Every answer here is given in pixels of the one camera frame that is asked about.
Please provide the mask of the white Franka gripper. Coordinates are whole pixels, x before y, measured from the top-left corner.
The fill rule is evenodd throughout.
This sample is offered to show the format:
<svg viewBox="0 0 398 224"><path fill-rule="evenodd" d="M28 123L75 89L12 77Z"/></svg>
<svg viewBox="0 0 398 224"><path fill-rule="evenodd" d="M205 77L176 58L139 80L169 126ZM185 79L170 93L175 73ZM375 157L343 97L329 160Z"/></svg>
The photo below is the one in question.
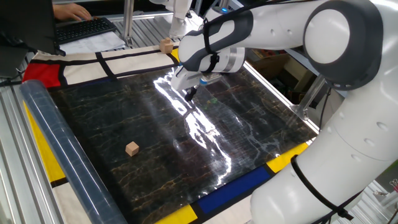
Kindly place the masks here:
<svg viewBox="0 0 398 224"><path fill-rule="evenodd" d="M201 77L202 72L190 72L186 70L185 67L179 66L173 74L170 84L175 90L185 90L189 88L185 95L185 101L189 102L197 92L197 87L195 87L195 85L200 83Z"/></svg>

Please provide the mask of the person's bare hand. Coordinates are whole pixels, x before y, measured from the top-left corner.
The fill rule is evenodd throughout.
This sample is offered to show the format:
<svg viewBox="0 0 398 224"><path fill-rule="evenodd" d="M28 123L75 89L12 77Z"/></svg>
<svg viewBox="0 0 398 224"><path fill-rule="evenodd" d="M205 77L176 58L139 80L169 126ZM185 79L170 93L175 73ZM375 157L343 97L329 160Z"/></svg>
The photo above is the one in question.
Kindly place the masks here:
<svg viewBox="0 0 398 224"><path fill-rule="evenodd" d="M74 20L81 21L90 20L91 14L83 7L75 3L70 4L53 4L53 14L58 20Z"/></svg>

